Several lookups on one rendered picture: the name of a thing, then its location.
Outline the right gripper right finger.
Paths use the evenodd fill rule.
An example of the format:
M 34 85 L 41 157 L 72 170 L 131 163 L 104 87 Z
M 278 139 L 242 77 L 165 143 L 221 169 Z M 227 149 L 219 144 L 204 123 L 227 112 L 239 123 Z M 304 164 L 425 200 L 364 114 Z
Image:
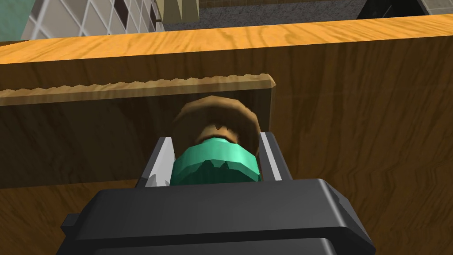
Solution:
M 271 132 L 260 133 L 259 162 L 263 181 L 293 179 L 275 136 Z

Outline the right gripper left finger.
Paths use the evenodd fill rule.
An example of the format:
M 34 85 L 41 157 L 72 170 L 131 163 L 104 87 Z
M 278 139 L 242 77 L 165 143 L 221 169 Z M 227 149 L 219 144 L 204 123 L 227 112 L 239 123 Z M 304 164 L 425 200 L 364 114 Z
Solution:
M 169 186 L 175 159 L 171 137 L 159 138 L 136 187 Z

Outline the brown and green knob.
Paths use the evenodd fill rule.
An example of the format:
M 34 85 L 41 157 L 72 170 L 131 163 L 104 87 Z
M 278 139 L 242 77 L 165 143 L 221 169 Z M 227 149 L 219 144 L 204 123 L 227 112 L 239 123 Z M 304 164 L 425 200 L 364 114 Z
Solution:
M 187 103 L 173 121 L 170 185 L 259 182 L 260 126 L 240 101 L 208 96 Z

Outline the wooden drawer front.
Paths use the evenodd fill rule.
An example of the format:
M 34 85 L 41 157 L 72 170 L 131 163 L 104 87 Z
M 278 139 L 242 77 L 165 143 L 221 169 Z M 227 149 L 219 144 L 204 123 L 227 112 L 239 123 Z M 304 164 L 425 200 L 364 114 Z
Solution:
M 0 91 L 0 189 L 136 179 L 188 102 L 233 98 L 269 130 L 268 74 Z

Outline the wooden cupboard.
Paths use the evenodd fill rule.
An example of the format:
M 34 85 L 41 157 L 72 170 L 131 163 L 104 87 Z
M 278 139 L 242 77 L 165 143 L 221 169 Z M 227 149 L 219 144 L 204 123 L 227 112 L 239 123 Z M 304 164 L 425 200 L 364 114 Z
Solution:
M 0 47 L 0 90 L 261 73 L 294 178 L 343 193 L 376 255 L 453 255 L 453 14 Z M 0 189 L 0 255 L 54 255 L 67 214 L 138 178 Z

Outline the white grid window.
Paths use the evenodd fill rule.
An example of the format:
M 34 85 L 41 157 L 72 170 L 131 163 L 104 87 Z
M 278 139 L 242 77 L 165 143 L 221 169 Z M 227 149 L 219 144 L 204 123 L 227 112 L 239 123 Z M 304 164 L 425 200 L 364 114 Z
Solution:
M 21 39 L 163 31 L 156 0 L 36 0 Z

